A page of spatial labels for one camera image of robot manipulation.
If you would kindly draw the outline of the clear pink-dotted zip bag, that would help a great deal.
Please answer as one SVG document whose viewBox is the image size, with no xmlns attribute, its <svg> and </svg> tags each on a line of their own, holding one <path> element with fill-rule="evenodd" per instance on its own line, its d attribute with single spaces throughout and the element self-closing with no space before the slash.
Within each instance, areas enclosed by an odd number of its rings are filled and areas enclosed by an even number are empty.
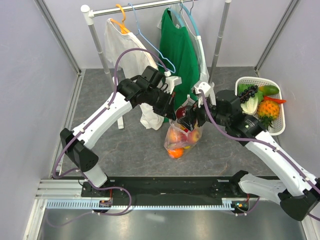
<svg viewBox="0 0 320 240">
<path fill-rule="evenodd" d="M 193 130 L 189 130 L 179 122 L 179 120 L 183 120 L 186 117 L 188 107 L 191 107 L 195 103 L 188 94 L 185 102 L 175 111 L 176 120 L 169 120 L 164 148 L 167 150 L 168 156 L 173 159 L 186 155 L 202 137 L 203 127 L 198 126 L 197 120 L 195 121 Z"/>
</svg>

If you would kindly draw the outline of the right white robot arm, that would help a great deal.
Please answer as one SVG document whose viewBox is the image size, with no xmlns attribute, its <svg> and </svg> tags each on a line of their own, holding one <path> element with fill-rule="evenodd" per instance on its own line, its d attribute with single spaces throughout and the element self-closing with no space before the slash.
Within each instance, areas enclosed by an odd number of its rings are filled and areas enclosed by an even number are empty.
<svg viewBox="0 0 320 240">
<path fill-rule="evenodd" d="M 223 126 L 223 135 L 258 156 L 279 178 L 267 180 L 240 170 L 229 184 L 230 193 L 235 197 L 246 193 L 270 200 L 297 221 L 310 215 L 320 202 L 320 179 L 290 157 L 258 119 L 243 113 L 241 99 L 234 91 L 219 91 L 214 105 L 202 90 L 199 95 L 198 101 L 177 109 L 177 122 L 188 130 L 206 122 L 217 129 Z"/>
</svg>

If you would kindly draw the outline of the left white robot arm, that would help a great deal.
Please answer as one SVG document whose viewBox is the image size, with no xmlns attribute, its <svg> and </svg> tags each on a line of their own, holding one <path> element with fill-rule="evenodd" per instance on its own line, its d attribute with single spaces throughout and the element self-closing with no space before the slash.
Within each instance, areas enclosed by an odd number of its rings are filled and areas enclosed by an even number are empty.
<svg viewBox="0 0 320 240">
<path fill-rule="evenodd" d="M 109 193 L 110 185 L 98 165 L 99 157 L 92 151 L 96 142 L 118 119 L 140 104 L 148 104 L 155 114 L 175 120 L 174 88 L 181 82 L 178 76 L 148 66 L 141 75 L 121 80 L 116 91 L 82 124 L 60 132 L 63 153 L 93 184 L 92 191 L 99 197 Z"/>
</svg>

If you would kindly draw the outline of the dark red mangosteen toy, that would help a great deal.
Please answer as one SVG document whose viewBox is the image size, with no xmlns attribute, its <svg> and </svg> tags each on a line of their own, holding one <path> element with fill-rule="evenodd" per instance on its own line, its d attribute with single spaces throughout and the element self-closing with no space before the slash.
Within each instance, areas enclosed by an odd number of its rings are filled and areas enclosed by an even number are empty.
<svg viewBox="0 0 320 240">
<path fill-rule="evenodd" d="M 179 120 L 181 118 L 184 118 L 187 114 L 187 106 L 181 106 L 179 107 L 176 112 L 176 118 Z"/>
</svg>

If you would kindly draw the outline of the red apple toy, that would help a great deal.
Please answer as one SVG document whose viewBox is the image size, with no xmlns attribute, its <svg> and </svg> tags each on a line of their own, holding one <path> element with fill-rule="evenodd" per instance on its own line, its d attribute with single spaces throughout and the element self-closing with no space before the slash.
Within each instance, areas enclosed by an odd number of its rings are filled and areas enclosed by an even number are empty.
<svg viewBox="0 0 320 240">
<path fill-rule="evenodd" d="M 187 142 L 192 145 L 196 144 L 200 140 L 201 136 L 202 134 L 197 129 L 195 129 L 188 134 Z"/>
</svg>

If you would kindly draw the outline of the peach toy fruit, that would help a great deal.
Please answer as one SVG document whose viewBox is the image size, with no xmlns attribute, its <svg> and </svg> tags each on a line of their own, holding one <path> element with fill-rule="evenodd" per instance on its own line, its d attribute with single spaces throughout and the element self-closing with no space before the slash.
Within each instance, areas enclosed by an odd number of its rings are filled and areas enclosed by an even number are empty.
<svg viewBox="0 0 320 240">
<path fill-rule="evenodd" d="M 185 140 L 186 140 L 186 136 L 182 132 L 174 128 L 170 128 L 168 130 L 168 141 L 170 144 L 183 143 L 185 142 Z"/>
</svg>

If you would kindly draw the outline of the orange toy fruit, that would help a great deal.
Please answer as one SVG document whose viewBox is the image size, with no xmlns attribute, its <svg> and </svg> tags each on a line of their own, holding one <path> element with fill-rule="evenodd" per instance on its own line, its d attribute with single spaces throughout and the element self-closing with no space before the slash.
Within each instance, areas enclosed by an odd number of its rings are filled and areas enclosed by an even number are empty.
<svg viewBox="0 0 320 240">
<path fill-rule="evenodd" d="M 183 148 L 168 149 L 167 153 L 171 158 L 178 159 L 184 155 L 184 149 Z"/>
</svg>

